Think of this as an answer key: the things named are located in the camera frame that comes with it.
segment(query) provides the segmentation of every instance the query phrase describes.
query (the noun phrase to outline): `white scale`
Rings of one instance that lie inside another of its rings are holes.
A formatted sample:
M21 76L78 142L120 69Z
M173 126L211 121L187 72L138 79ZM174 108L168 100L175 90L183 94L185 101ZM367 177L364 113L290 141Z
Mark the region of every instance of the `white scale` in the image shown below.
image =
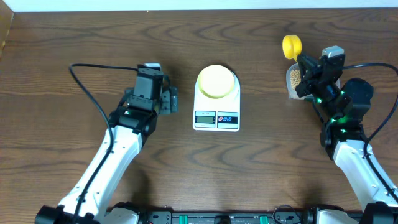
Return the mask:
M203 69L195 84L192 127L199 131L240 129L241 85L236 75L221 65Z

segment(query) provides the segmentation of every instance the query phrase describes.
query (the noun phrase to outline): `white backdrop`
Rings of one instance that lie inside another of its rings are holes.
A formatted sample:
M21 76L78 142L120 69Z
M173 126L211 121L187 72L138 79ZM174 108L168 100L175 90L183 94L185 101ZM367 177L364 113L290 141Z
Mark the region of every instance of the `white backdrop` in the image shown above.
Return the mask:
M4 0L4 2L14 12L398 7L398 0Z

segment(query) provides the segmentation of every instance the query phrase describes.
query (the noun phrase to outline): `wooden table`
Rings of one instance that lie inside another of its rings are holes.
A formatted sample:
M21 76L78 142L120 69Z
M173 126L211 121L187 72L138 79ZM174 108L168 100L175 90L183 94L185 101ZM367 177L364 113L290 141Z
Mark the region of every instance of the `wooden table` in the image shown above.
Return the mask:
M282 38L297 34L303 51L345 49L346 65L398 65L398 9L68 12L16 14L0 63L0 222L31 223L56 206L97 152L106 126L68 73L69 63L135 67L160 62L179 87L179 114L160 117L127 168L111 205L175 210L273 210L314 203L359 210L346 177L319 142L310 103L290 100L293 64ZM242 88L238 133L192 129L200 70L229 65ZM109 114L135 74L77 68ZM349 70L376 89L364 118L369 135L388 114L398 79L383 68ZM374 152L398 182L398 115L374 138Z

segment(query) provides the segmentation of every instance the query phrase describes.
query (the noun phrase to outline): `black cable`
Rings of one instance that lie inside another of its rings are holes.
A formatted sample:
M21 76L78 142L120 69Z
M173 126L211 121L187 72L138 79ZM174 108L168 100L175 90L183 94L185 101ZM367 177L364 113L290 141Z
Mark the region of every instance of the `black cable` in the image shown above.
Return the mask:
M393 65L387 64L387 63L362 63L359 65L350 65L350 66L346 66L343 67L343 69L352 69L352 68L362 68L362 67L387 67L387 68L391 68L393 69L393 71L396 72L396 74L398 75L398 68L396 68ZM376 176L380 179L381 183L384 185L384 187L387 190L387 195L391 194L391 197L398 203L398 197L397 195L394 193L395 188L391 188L390 186L388 186L387 182L382 178L381 174L379 173L379 171L377 171L376 167L374 166L374 164L372 163L372 160L370 159L370 154L368 153L368 144L369 142L372 140L372 138L375 137L375 135L383 128L383 126L390 120L391 116L394 114L395 110L397 109L398 106L398 95L396 98L396 101L394 103L394 106L392 107L390 113L387 115L387 117L384 119L384 121L380 124L380 126L370 135L370 137L368 137L367 139L363 139L363 141L365 142L364 147L363 147L363 153L364 156L363 158L366 158L367 162L369 163L369 165L371 166L373 172L376 174Z
M278 210L279 210L280 208L282 208L282 207L289 207L289 208L291 208L291 209L293 210L293 212L296 214L296 216L298 217L298 219L300 220L300 221L298 221L297 223L293 223L293 224L300 224L300 223L301 223L301 215L299 215L293 207L291 207L290 205L281 205L281 206L275 208L274 212L272 213L272 219L274 219L274 221L275 221L277 224L282 224L282 223L279 222L279 221L276 219L276 217L275 217L276 211L278 211Z
M94 105L98 108L99 112L101 113L101 116L103 117L103 119L105 120L106 126L108 127L108 132L109 132L109 138L110 138L110 143L109 143L109 147L106 150L106 154L105 156L102 158L101 162L99 162L98 167L94 170L93 174L91 175L91 177L88 179L88 182L86 183L83 191L81 192L81 195L79 196L79 200L77 202L76 205L76 209L75 209L75 214L73 216L73 223L76 223L77 221L77 217L79 215L79 211L80 211L80 207L85 199L86 193L88 191L88 188L90 187L92 181L94 180L95 176L97 175L97 173L100 171L102 165L105 163L105 160L108 158L108 156L111 154L112 152L112 148L113 148L113 133L112 133L112 129L111 129L111 125L109 123L108 117L106 116L104 110L102 109L102 107L100 106L100 104L94 99L94 96L91 95L91 93L86 89L86 87L79 81L79 79L76 77L75 73L73 72L73 67L95 67L95 68L110 68L110 69L123 69L123 70L132 70L132 71L138 71L138 69L136 68L130 68L130 67L120 67L120 66L107 66L107 65L93 65L93 64L85 64L85 63L76 63L76 64L71 64L69 65L69 72L70 75L73 77L73 79L76 81L76 83L80 86L80 88L86 93L86 95L88 96L88 98L94 103Z

